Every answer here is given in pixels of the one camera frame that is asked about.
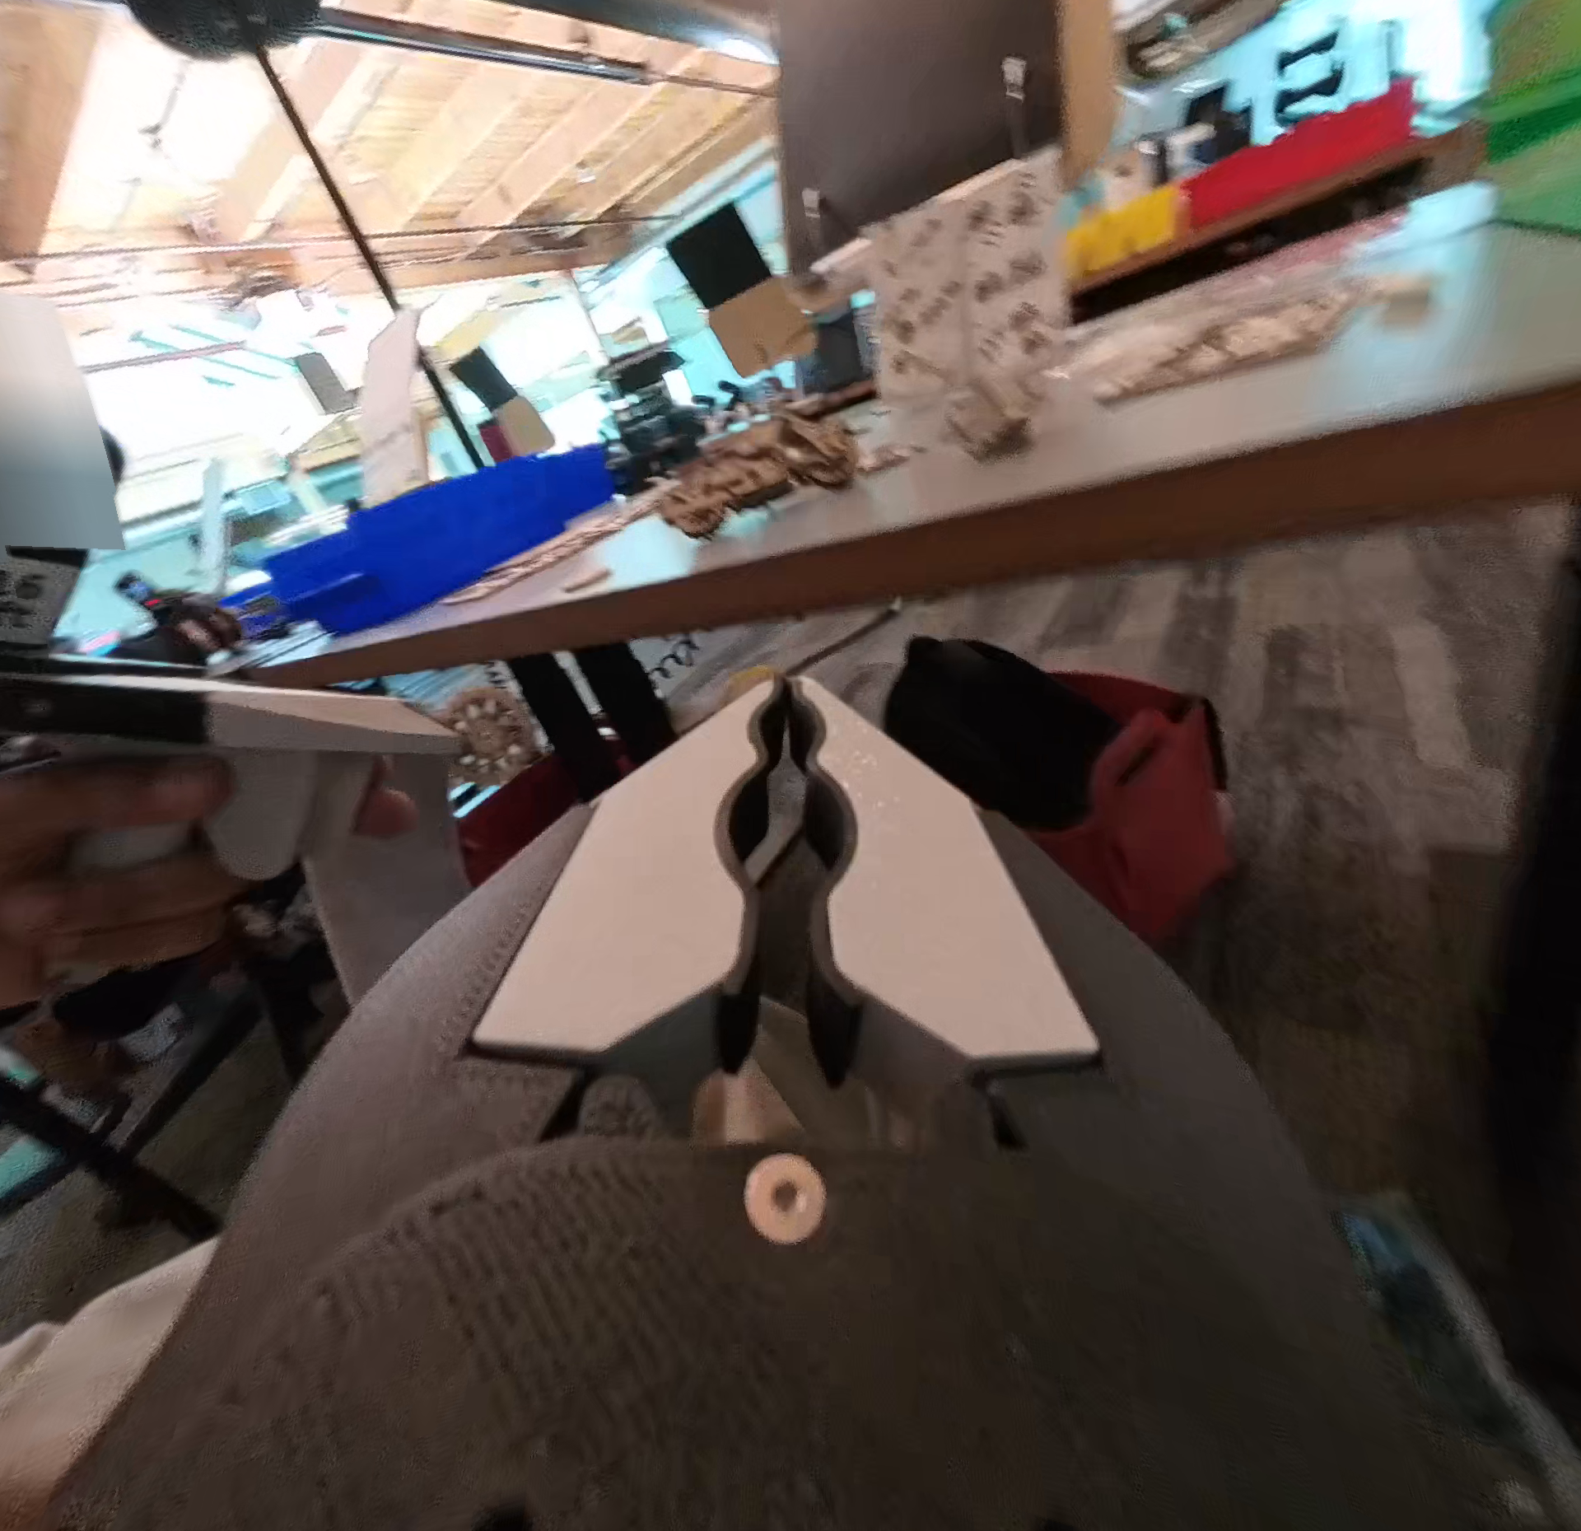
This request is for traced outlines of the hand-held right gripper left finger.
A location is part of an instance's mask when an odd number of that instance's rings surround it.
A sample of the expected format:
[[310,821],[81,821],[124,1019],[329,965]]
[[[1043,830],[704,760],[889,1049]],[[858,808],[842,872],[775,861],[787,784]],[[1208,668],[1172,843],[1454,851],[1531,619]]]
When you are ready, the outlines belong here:
[[592,808],[471,1035],[478,1053],[700,1086],[755,1029],[760,897],[785,683],[744,690]]

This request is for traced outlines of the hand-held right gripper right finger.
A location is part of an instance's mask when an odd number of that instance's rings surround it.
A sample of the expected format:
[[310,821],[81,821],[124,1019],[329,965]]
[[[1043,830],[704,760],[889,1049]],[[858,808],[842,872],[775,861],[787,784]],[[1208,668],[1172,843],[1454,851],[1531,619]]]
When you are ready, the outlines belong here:
[[818,857],[804,1022],[832,1086],[982,1086],[1087,1067],[1098,1043],[985,818],[818,683],[787,689]]

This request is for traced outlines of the black desk leg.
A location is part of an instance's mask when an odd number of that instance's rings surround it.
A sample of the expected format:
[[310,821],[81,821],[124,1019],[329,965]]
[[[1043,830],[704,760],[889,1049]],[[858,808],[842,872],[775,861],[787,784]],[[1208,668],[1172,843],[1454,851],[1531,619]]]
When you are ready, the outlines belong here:
[[579,797],[593,800],[622,777],[595,712],[603,715],[622,753],[636,767],[674,746],[677,732],[630,646],[583,648],[570,660],[595,697],[595,710],[551,653],[509,658],[504,666]]

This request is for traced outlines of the grey desk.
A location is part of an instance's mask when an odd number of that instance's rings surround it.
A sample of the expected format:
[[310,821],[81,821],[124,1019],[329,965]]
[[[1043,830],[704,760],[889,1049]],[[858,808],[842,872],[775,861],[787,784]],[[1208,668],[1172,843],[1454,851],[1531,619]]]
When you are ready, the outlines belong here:
[[1114,407],[1064,383],[1003,460],[940,443],[707,542],[644,517],[479,604],[317,638],[245,676],[331,689],[1572,497],[1578,238],[1501,224],[1481,184],[1353,238],[1352,275],[1430,281],[1419,322],[1353,316],[1313,356]]

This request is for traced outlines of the person's left hand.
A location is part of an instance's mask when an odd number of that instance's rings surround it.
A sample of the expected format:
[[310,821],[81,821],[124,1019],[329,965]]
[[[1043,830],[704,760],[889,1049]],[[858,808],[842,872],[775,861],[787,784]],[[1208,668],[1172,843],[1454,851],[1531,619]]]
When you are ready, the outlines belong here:
[[71,870],[88,834],[193,828],[230,793],[226,766],[196,760],[40,763],[1,781],[1,1006],[33,1006],[65,972],[151,968],[223,934],[247,884],[208,850],[132,870]]

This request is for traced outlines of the blue plastic bin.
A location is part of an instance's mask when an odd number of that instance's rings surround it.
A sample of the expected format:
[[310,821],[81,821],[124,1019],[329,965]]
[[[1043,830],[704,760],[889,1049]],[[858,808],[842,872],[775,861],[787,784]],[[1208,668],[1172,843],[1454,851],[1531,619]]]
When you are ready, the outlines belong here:
[[613,495],[603,446],[515,457],[364,507],[340,531],[273,552],[265,572],[289,619],[370,632],[472,586]]

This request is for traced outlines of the flat wooden parts sheet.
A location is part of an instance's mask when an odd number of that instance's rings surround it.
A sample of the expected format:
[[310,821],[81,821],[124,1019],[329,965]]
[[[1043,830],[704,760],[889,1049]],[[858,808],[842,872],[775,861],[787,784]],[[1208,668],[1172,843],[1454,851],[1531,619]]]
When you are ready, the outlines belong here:
[[440,598],[438,604],[445,608],[465,604],[482,604],[485,598],[515,586],[521,581],[549,572],[563,564],[578,559],[595,548],[602,545],[603,541],[620,535],[620,531],[627,531],[629,527],[639,521],[656,514],[659,505],[663,505],[663,497],[666,497],[673,487],[674,484],[672,481],[663,481],[663,484],[654,488],[646,488],[632,498],[612,501],[610,507],[599,508],[593,514],[575,520],[565,531],[559,531],[542,545],[535,545],[501,562],[499,565],[492,567],[492,569],[484,572],[478,581],[464,589],[450,592],[445,596]]

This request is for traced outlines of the black lamp pole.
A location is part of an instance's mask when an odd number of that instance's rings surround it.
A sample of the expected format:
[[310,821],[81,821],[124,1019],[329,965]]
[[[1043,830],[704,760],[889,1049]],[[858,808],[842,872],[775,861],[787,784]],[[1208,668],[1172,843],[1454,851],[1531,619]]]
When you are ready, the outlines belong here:
[[[321,190],[326,194],[330,207],[333,208],[336,217],[339,218],[344,235],[350,238],[353,249],[356,249],[360,263],[364,263],[366,273],[371,278],[374,288],[384,298],[386,306],[388,306],[393,315],[395,315],[397,312],[401,310],[400,296],[394,289],[386,273],[384,265],[381,263],[376,252],[371,249],[371,244],[364,232],[364,227],[360,227],[357,217],[354,215],[354,211],[351,209],[346,197],[343,195],[340,184],[333,177],[333,172],[327,160],[324,158],[321,147],[316,144],[313,134],[307,128],[307,120],[302,117],[299,108],[296,106],[296,101],[293,100],[290,94],[284,87],[284,83],[279,76],[279,71],[270,59],[270,53],[266,47],[266,43],[260,42],[257,37],[250,37],[247,49],[250,54],[253,54],[257,69],[265,74],[266,86],[269,86],[269,90],[273,94],[279,103],[283,117],[289,125],[290,134],[294,134],[299,148],[304,154],[307,161],[313,170],[313,175],[316,177],[317,182],[321,182]],[[488,464],[485,450],[474,439],[474,434],[469,430],[468,423],[464,420],[464,414],[455,406],[454,397],[440,373],[440,369],[430,359],[425,349],[415,349],[415,357],[417,357],[417,366],[421,366],[421,373],[424,374],[430,389],[432,392],[437,403],[440,406],[440,410],[445,417],[451,431],[454,431],[457,441],[460,443],[460,446],[464,446],[464,454],[468,456],[474,470],[484,468]]]

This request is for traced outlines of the pile of wooden puzzle pieces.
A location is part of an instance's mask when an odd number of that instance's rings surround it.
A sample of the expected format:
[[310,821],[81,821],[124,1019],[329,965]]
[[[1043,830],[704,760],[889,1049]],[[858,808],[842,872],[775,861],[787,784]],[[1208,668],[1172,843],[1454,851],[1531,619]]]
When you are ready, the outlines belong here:
[[798,488],[841,491],[859,474],[859,444],[842,424],[777,411],[703,443],[656,500],[656,514],[703,540],[738,514]]

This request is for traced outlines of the black and brown cardboard flap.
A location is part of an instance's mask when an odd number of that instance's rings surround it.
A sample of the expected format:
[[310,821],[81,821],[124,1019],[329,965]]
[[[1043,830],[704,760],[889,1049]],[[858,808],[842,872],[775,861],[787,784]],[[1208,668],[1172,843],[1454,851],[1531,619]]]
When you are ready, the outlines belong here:
[[734,202],[696,221],[663,249],[737,374],[768,373],[814,350],[810,316],[770,269]]

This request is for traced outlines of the person's khaki pants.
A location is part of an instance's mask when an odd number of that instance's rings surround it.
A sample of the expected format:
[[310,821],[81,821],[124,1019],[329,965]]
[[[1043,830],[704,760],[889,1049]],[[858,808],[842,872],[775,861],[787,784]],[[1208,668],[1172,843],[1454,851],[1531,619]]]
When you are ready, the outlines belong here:
[[208,1275],[205,1242],[1,1349],[1,1526],[40,1528],[51,1497],[165,1348]]

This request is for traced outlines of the laser-cut wooden puzzle sheet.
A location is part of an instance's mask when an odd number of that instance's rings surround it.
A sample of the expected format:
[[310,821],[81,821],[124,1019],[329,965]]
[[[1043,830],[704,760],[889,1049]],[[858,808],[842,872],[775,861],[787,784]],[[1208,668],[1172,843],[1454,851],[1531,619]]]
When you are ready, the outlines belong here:
[[1315,355],[1367,299],[1366,285],[1336,282],[1222,315],[1138,325],[1096,342],[1074,365],[1074,373],[1097,403],[1187,389]]

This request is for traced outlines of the yellow plastic bin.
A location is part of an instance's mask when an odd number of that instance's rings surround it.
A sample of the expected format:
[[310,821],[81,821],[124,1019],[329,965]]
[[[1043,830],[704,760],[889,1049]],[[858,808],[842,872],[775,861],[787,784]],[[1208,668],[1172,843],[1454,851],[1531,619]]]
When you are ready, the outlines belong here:
[[1191,228],[1191,198],[1174,184],[1114,209],[1086,212],[1064,239],[1066,278],[1071,283],[1103,278],[1134,258],[1168,249]]

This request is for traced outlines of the red plastic bin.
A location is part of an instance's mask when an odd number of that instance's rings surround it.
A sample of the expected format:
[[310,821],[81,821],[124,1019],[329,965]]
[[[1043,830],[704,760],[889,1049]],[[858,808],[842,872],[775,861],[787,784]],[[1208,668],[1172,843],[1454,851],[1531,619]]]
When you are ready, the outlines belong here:
[[1245,145],[1188,177],[1182,202],[1198,232],[1286,194],[1362,170],[1416,143],[1416,80],[1399,77],[1386,91],[1338,111],[1299,118],[1266,144]]

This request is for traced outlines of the green plastic bin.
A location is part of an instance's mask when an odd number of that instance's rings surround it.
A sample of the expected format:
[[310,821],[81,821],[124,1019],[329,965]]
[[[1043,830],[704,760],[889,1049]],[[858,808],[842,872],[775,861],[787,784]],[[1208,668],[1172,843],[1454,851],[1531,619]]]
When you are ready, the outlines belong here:
[[1579,235],[1579,0],[1498,0],[1486,23],[1484,177],[1501,222]]

